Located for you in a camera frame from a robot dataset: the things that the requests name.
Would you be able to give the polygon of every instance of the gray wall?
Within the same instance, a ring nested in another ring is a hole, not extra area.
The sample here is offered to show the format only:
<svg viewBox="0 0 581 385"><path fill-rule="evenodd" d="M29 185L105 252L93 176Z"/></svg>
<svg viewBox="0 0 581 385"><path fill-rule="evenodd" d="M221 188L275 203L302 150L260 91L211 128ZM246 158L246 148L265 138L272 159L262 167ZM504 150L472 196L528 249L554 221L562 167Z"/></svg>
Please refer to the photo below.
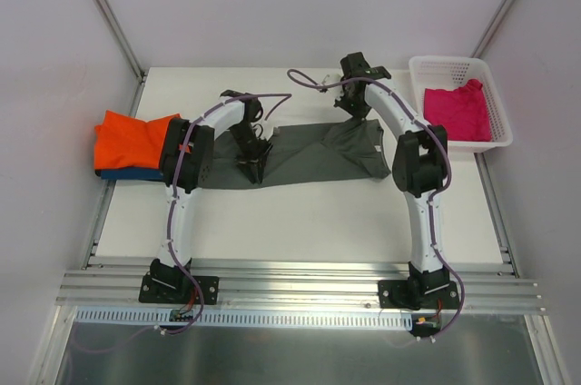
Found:
<svg viewBox="0 0 581 385"><path fill-rule="evenodd" d="M98 194L93 126L135 88L92 0L0 0L0 383L25 383Z"/></svg>
<svg viewBox="0 0 581 385"><path fill-rule="evenodd" d="M581 0L519 0L485 56L515 142L487 154L517 246L581 383Z"/></svg>
<svg viewBox="0 0 581 385"><path fill-rule="evenodd" d="M146 67L331 67L362 50L396 68L471 54L500 1L110 0Z"/></svg>

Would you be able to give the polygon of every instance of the white table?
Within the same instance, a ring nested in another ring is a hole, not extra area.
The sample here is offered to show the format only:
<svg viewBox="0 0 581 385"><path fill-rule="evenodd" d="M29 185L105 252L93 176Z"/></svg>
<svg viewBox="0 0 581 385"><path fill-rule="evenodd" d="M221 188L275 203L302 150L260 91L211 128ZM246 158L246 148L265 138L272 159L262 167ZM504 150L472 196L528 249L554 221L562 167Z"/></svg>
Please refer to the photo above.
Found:
<svg viewBox="0 0 581 385"><path fill-rule="evenodd" d="M327 74L328 81L339 79L338 69L302 70L319 81ZM411 101L409 73L396 71L394 78ZM151 120L180 113L193 119L216 104L226 89L293 94L269 120L267 132L272 126L348 118L332 107L337 91L320 94L302 88L287 78L286 69L272 68L152 68L137 117ZM277 101L262 103L268 111ZM384 147L391 163L396 141L388 129ZM452 153L450 160L454 181L441 204L445 253L450 262L501 263L474 156ZM163 184L119 181L96 256L155 256L164 238L165 211ZM410 255L408 207L391 176L380 182L204 190L195 218L192 256L200 259L407 262Z"/></svg>

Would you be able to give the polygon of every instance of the perforated metal strip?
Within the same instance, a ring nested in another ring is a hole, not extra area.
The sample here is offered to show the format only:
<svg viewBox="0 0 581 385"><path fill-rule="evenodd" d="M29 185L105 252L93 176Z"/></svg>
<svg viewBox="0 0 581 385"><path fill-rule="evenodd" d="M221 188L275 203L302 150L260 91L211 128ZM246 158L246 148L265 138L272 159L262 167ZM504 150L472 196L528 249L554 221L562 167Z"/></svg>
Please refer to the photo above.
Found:
<svg viewBox="0 0 581 385"><path fill-rule="evenodd" d="M170 321L169 309L79 307L81 323L179 325ZM274 328L355 328L408 331L411 316L399 312L317 312L204 310L198 326Z"/></svg>

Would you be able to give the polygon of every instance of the white plastic basket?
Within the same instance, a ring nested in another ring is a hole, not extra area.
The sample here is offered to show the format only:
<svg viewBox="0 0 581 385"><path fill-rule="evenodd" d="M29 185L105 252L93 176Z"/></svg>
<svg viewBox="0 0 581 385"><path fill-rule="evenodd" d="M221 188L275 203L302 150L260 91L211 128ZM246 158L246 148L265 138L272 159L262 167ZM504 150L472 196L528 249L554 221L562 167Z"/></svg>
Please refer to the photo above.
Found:
<svg viewBox="0 0 581 385"><path fill-rule="evenodd" d="M424 115L424 94L427 88L454 90L475 78L482 83L482 91L487 101L490 119L490 142L448 141L448 148L455 152L484 152L493 147L508 146L512 143L512 131L507 114L492 79L490 68L477 58L456 56L414 56L409 60L411 85L416 98L418 113Z"/></svg>

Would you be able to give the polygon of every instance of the orange cloth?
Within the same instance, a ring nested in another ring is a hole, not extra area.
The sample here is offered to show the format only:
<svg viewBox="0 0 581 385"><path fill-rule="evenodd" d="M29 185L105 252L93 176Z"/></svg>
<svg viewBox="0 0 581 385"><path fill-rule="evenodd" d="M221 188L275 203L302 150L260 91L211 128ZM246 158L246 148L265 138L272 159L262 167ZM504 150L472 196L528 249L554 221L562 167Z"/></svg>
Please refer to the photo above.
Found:
<svg viewBox="0 0 581 385"><path fill-rule="evenodd" d="M159 169L163 140L170 120L179 114L145 122L107 111L103 124L94 127L94 169L143 167Z"/></svg>

